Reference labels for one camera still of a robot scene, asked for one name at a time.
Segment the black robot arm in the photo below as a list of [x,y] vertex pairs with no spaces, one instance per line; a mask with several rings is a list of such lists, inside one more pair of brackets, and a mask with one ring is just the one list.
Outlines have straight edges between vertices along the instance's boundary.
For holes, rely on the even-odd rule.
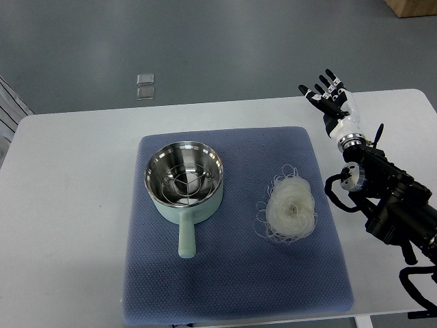
[[324,191],[331,202],[348,213],[362,212],[365,229],[387,245],[401,247],[407,267],[399,280],[423,310],[409,312],[409,319],[436,317],[436,305],[411,282],[411,275],[436,279],[436,209],[429,205],[432,192],[406,171],[389,162],[374,141],[360,133],[339,138],[346,162],[340,173],[326,180]]

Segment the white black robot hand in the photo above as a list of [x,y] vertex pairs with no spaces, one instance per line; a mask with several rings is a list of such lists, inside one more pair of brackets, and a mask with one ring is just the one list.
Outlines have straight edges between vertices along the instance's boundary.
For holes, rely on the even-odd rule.
[[323,113],[327,135],[335,141],[340,152],[350,146],[365,144],[365,136],[360,129],[360,115],[354,96],[348,91],[340,78],[326,69],[319,76],[320,84],[311,90],[299,85],[302,95]]

